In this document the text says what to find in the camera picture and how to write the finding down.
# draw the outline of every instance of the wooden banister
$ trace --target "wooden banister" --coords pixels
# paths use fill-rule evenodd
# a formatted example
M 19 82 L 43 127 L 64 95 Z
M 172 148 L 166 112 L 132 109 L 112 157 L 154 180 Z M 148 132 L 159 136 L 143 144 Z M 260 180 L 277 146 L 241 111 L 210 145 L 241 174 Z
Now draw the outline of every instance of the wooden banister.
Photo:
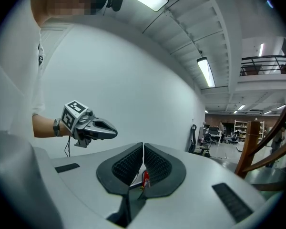
M 248 171 L 263 167 L 263 166 L 279 159 L 280 157 L 283 157 L 285 154 L 286 154 L 286 143 L 282 147 L 280 147 L 278 150 L 276 150 L 274 153 L 269 155 L 268 157 L 262 159 L 261 161 L 255 163 L 254 165 L 251 165 L 251 166 L 245 168 L 243 171 L 248 172 Z
M 258 121 L 249 121 L 247 123 L 247 133 L 244 148 L 235 170 L 235 174 L 237 174 L 241 178 L 246 177 L 247 171 L 245 171 L 245 168 L 252 164 L 254 156 L 249 156 L 249 154 L 252 149 L 254 149 L 257 145 L 260 126 L 261 123 Z
M 271 141 L 272 138 L 275 137 L 277 132 L 281 129 L 282 124 L 286 122 L 286 107 L 282 111 L 278 121 L 271 129 L 271 131 L 266 135 L 266 137 L 257 145 L 257 147 L 250 152 L 250 156 L 254 156 L 259 150 L 261 150 L 267 143 Z

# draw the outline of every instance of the balcony railing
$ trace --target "balcony railing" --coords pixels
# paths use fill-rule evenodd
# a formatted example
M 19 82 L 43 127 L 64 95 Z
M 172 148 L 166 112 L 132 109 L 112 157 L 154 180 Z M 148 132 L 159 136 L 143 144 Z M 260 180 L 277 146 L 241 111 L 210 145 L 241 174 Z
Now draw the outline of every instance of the balcony railing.
M 286 74 L 286 56 L 268 55 L 242 59 L 240 76 Z

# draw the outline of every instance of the white t-shirt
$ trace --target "white t-shirt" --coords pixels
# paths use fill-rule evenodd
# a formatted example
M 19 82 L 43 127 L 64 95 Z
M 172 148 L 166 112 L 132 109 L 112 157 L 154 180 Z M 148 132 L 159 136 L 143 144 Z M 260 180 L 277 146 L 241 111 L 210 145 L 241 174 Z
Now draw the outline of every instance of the white t-shirt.
M 0 131 L 34 145 L 32 115 L 44 110 L 44 55 L 31 0 L 19 0 L 0 27 Z

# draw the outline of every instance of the shelving unit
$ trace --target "shelving unit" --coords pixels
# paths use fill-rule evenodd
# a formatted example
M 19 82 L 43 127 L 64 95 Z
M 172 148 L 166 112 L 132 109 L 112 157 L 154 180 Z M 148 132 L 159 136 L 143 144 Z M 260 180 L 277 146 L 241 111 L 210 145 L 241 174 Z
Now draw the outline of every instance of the shelving unit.
M 259 133 L 259 138 L 258 140 L 262 140 L 264 137 L 264 127 L 265 127 L 265 122 L 261 122 L 260 126 L 260 133 Z M 247 133 L 247 121 L 234 121 L 234 132 L 239 131 L 239 141 L 244 142 L 246 133 Z

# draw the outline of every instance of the person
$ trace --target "person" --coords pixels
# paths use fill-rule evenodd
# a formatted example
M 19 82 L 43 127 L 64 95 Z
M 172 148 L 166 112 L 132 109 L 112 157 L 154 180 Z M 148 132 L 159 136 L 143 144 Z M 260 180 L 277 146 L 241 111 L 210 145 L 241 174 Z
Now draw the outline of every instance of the person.
M 281 147 L 282 141 L 285 140 L 285 131 L 286 131 L 286 123 L 283 124 L 281 129 L 277 132 L 275 137 L 272 139 L 271 154 Z M 266 165 L 266 167 L 272 167 L 274 163 L 275 161 Z
M 41 25 L 50 18 L 92 13 L 93 1 L 19 0 L 7 15 L 0 27 L 0 131 L 26 138 L 32 145 L 34 137 L 71 135 L 59 118 L 40 115 L 45 109 Z
M 219 130 L 221 131 L 221 139 L 220 139 L 220 142 L 223 143 L 223 140 L 225 139 L 225 135 L 224 135 L 224 125 L 223 125 L 223 122 L 220 121 L 219 122 Z

